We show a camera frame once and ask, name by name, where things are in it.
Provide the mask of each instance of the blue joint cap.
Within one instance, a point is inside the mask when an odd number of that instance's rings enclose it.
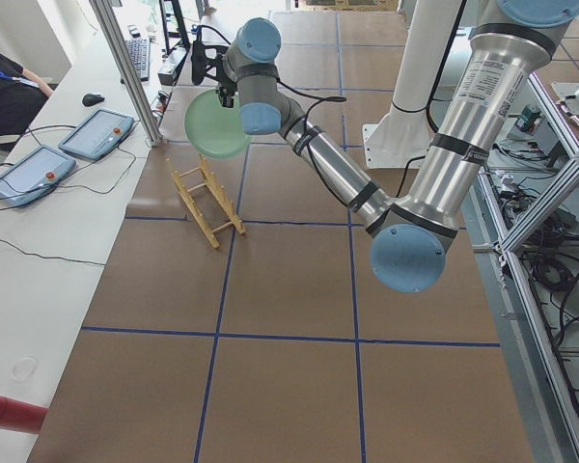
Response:
[[[257,63],[272,63],[281,49],[281,34],[267,19],[249,19],[235,37],[240,51]]]
[[[388,227],[371,246],[371,267],[377,279],[399,292],[421,292],[444,271],[446,251],[428,230],[411,224]]]
[[[579,0],[498,0],[502,11],[522,26],[561,26],[579,15]]]
[[[281,112],[268,103],[256,101],[240,107],[242,129],[248,135],[277,133],[281,129]]]

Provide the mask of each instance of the red cup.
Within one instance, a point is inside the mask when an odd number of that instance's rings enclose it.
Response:
[[[39,434],[47,409],[0,395],[0,428]]]

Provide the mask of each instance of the computer mouse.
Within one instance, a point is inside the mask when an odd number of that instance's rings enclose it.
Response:
[[[84,97],[81,98],[81,104],[84,106],[94,106],[102,101],[105,101],[105,96],[101,94],[85,94]]]

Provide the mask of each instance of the green bowl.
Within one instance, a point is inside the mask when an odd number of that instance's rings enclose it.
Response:
[[[186,109],[184,131],[197,151],[213,159],[228,159],[247,149],[251,137],[242,131],[240,106],[224,108],[214,90],[199,94]]]

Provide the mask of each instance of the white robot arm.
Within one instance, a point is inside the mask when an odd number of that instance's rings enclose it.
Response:
[[[440,277],[458,231],[463,198],[500,132],[512,101],[529,74],[551,61],[579,0],[489,0],[471,38],[472,57],[446,118],[409,193],[391,198],[318,126],[298,103],[277,90],[274,60],[281,37],[271,22],[255,18],[229,48],[217,47],[223,105],[240,95],[246,133],[278,133],[316,170],[328,189],[359,215],[374,238],[377,278],[402,292],[420,292]],[[193,50],[196,69],[204,60]]]

